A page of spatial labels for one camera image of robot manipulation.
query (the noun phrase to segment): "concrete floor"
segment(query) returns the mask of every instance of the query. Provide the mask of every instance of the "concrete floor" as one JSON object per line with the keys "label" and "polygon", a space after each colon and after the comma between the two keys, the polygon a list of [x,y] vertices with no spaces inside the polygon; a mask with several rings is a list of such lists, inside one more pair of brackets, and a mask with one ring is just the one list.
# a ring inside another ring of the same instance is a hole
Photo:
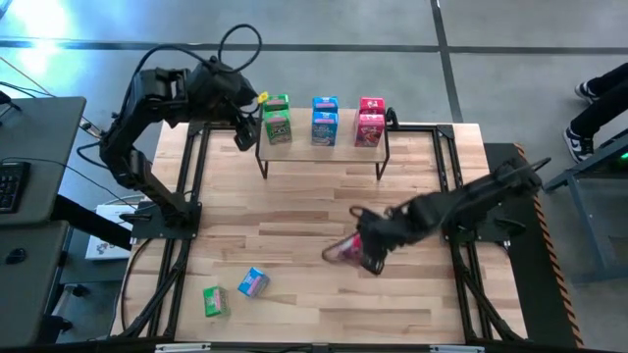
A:
{"label": "concrete floor", "polygon": [[[55,94],[85,96],[85,116],[107,127],[143,51],[89,48],[216,44],[232,25],[250,23],[265,43],[292,44],[269,47],[244,72],[258,91],[287,92],[295,106],[321,94],[337,94],[344,107],[361,95],[381,95],[403,121],[478,123],[488,142],[519,142],[531,160],[552,157],[541,170],[547,179],[573,164],[560,137],[585,107],[573,86],[628,61],[627,17],[624,0],[14,0],[0,20],[0,56]],[[34,38],[69,39],[82,49],[46,40],[16,48]],[[233,38],[252,40],[246,32]],[[250,54],[229,52],[225,61],[236,66]],[[183,54],[161,52],[146,67],[194,65]],[[4,63],[0,77],[32,87]],[[624,114],[604,127],[597,143],[627,126]],[[158,131],[153,126],[136,144],[149,158]],[[92,140],[80,132],[76,146]],[[74,154],[70,164],[120,195],[131,194]],[[110,199],[72,174],[62,193],[85,207]],[[590,249],[566,189],[542,201],[563,271],[568,277],[585,272]],[[597,223],[610,222],[596,207]],[[586,345],[624,351],[628,279],[571,285],[570,294]],[[79,303],[72,315],[93,309],[88,300]]]}

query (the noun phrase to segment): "person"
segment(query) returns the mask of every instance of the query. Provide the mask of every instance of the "person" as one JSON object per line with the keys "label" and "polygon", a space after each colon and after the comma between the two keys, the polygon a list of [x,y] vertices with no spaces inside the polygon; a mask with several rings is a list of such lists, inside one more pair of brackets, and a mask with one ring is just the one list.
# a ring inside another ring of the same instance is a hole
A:
{"label": "person", "polygon": [[600,127],[628,110],[628,63],[578,84],[575,91],[591,104],[563,134],[571,157],[579,163],[593,155],[593,137]]}

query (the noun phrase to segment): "sneaker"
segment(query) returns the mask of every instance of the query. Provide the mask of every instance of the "sneaker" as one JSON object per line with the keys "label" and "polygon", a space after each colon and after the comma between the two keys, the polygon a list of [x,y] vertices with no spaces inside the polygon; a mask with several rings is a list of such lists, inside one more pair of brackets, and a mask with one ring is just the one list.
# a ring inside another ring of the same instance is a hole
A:
{"label": "sneaker", "polygon": [[580,137],[571,130],[571,127],[565,130],[562,137],[565,139],[571,158],[573,158],[576,163],[580,163],[593,156],[593,138]]}
{"label": "sneaker", "polygon": [[586,82],[582,82],[578,84],[574,90],[578,97],[584,99],[589,104],[593,104],[593,102],[600,99],[600,97],[598,97],[597,95],[593,94],[593,92],[591,92]]}

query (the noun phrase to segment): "desk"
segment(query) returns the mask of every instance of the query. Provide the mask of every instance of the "desk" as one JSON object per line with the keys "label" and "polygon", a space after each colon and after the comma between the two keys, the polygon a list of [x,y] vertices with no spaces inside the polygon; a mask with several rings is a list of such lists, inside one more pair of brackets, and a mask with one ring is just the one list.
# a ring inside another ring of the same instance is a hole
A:
{"label": "desk", "polygon": [[[0,229],[0,346],[28,345],[37,339],[68,227],[57,221]],[[16,248],[24,248],[26,259],[6,265],[5,257]]]}
{"label": "desk", "polygon": [[[186,131],[186,125],[164,126],[157,147],[153,172],[172,189]],[[454,125],[454,131],[464,180],[486,174],[478,125]],[[349,206],[383,211],[417,193],[439,189],[428,134],[391,132],[391,158],[381,181],[373,177],[371,165],[316,162],[278,163],[264,179],[252,149],[239,152],[233,135],[215,131],[209,139],[201,226],[187,264],[176,340],[463,342],[449,249],[437,236],[389,255],[379,277],[321,260],[323,248],[354,230]],[[163,245],[154,240],[131,272],[129,322],[155,289]],[[494,244],[479,243],[477,248],[488,297],[525,336],[508,257]],[[261,297],[252,300],[236,291],[251,266],[271,279]],[[207,319],[202,289],[217,284],[229,291],[232,313]],[[170,301],[167,296],[160,333]],[[470,302],[479,332],[477,307]],[[118,318],[113,333],[120,331]]]}
{"label": "desk", "polygon": [[57,194],[79,129],[85,98],[27,98],[13,102],[22,111],[12,109],[3,117],[0,160],[26,158],[31,168],[20,209],[15,214],[0,215],[0,226],[65,220],[73,227],[129,248],[128,230]]}

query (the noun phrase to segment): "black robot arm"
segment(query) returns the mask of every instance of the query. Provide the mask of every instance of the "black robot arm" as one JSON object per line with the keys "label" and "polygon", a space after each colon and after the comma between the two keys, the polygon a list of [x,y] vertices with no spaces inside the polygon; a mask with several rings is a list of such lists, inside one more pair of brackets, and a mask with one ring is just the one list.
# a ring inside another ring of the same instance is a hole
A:
{"label": "black robot arm", "polygon": [[154,174],[146,156],[133,147],[144,130],[165,121],[234,126],[235,144],[250,148],[256,138],[255,122],[241,107],[257,93],[240,73],[212,57],[189,70],[144,70],[137,73],[121,114],[100,140],[100,158],[119,185],[138,190],[160,209],[166,227],[186,223],[191,217],[183,195],[171,192]]}
{"label": "black robot arm", "polygon": [[388,208],[384,217],[353,208],[351,213],[358,217],[362,267],[379,275],[386,256],[396,247],[414,244],[440,229],[447,234],[473,229],[504,199],[537,193],[542,183],[535,170],[549,160],[529,165],[523,158],[513,158],[463,187],[419,195]]}

